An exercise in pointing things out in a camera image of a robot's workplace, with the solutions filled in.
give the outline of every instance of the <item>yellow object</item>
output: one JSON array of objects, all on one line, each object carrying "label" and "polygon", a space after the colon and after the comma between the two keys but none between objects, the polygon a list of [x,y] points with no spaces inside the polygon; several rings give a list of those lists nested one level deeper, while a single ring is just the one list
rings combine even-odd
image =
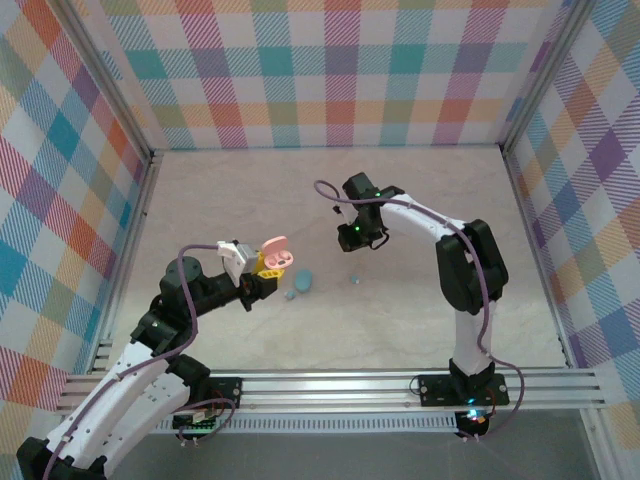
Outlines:
[{"label": "yellow object", "polygon": [[280,279],[284,276],[284,269],[262,270],[257,275],[262,278],[277,278],[278,284],[280,284]]},{"label": "yellow object", "polygon": [[254,275],[258,272],[261,272],[262,270],[264,270],[264,253],[262,252],[258,252],[258,261],[256,263],[256,266],[253,267],[253,273]]}]

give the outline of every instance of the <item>blue toy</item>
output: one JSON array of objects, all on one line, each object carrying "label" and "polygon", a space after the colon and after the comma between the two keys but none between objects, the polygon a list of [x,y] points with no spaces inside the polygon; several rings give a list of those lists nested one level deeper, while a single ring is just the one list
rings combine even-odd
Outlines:
[{"label": "blue toy", "polygon": [[311,290],[311,278],[313,275],[310,270],[303,269],[296,273],[296,278],[293,282],[293,286],[296,287],[300,293],[307,293]]}]

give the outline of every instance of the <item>marble surface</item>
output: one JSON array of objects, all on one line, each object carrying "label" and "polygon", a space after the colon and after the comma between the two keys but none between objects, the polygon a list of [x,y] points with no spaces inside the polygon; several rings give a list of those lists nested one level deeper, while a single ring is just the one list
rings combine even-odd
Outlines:
[{"label": "marble surface", "polygon": [[[239,303],[200,319],[187,353],[211,368],[445,367],[453,310],[439,283],[435,248],[393,235],[379,251],[341,251],[333,204],[315,179],[340,187],[365,171],[454,218],[491,226],[510,282],[499,302],[494,353],[522,366],[562,366],[564,357],[507,173],[495,147],[306,149],[168,153],[163,159],[114,333],[114,355],[158,292],[164,269],[188,243],[237,238],[258,247],[286,235],[295,264],[275,294],[245,313]],[[208,275],[212,252],[195,252]],[[296,269],[313,287],[288,301]],[[351,283],[357,275],[360,283]]]}]

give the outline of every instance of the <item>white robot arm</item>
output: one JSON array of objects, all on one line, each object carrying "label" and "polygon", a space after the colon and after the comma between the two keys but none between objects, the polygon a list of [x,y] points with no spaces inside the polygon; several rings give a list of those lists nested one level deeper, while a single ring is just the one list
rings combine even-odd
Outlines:
[{"label": "white robot arm", "polygon": [[[336,197],[324,193],[319,185],[333,188]],[[467,223],[443,216],[394,186],[380,190],[364,173],[349,178],[342,189],[347,199],[338,199],[335,187],[326,182],[316,182],[321,195],[352,204],[337,203],[334,207],[346,220],[338,227],[338,241],[345,252],[363,247],[377,250],[393,232],[435,245],[441,289],[455,310],[456,344],[449,368],[459,400],[473,401],[495,376],[495,365],[487,354],[491,350],[491,320],[495,303],[509,279],[489,226],[481,220]],[[472,253],[465,240],[480,265],[470,258]],[[482,310],[480,274],[490,300],[488,315]]]},{"label": "white robot arm", "polygon": [[[269,242],[269,253],[265,245],[261,253],[237,242],[206,246],[223,258],[225,273],[215,277],[205,276],[195,258],[182,257],[195,315],[234,300],[250,311],[254,302],[275,292],[283,270],[265,269],[266,262],[282,254],[276,263],[286,268],[293,257],[278,250],[286,238]],[[218,394],[233,409],[239,406],[242,379],[211,377],[207,367],[180,353],[195,335],[178,270],[177,260],[169,264],[160,295],[100,384],[45,440],[31,437],[20,446],[25,480],[103,480],[154,426],[181,407],[213,403]]]}]

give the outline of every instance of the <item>plaid wall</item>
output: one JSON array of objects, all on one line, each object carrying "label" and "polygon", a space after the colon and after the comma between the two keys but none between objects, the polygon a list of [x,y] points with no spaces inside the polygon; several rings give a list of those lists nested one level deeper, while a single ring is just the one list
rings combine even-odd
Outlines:
[{"label": "plaid wall", "polygon": [[596,4],[516,157],[510,166],[573,355],[601,374],[637,473],[640,0]]},{"label": "plaid wall", "polygon": [[511,105],[511,109],[509,110],[507,119],[502,125],[502,129],[500,130],[500,135],[498,136],[497,143],[503,144],[504,141],[506,140],[507,134],[509,133],[509,129],[513,124],[513,120],[515,119],[516,115],[520,111],[522,102],[524,101],[525,98],[527,98],[527,96],[533,89],[533,86],[536,84],[540,69],[545,64],[549,54],[552,52],[553,44],[555,43],[556,38],[560,34],[562,27],[564,25],[564,22],[567,20],[567,16],[569,15],[569,12],[571,11],[575,3],[576,3],[576,0],[562,1],[562,5],[558,9],[556,18],[553,20],[551,27],[547,30],[547,33],[544,37],[544,41],[540,46],[540,50],[538,50],[538,53],[536,54],[535,59],[533,60],[533,62],[531,63],[531,66],[529,67],[529,73],[527,73],[525,81],[522,87],[520,88],[520,91],[518,92],[518,96],[516,97],[513,104]]},{"label": "plaid wall", "polygon": [[495,143],[562,3],[74,0],[150,143],[173,149]]},{"label": "plaid wall", "polygon": [[0,478],[87,360],[143,163],[44,0],[0,1]]}]

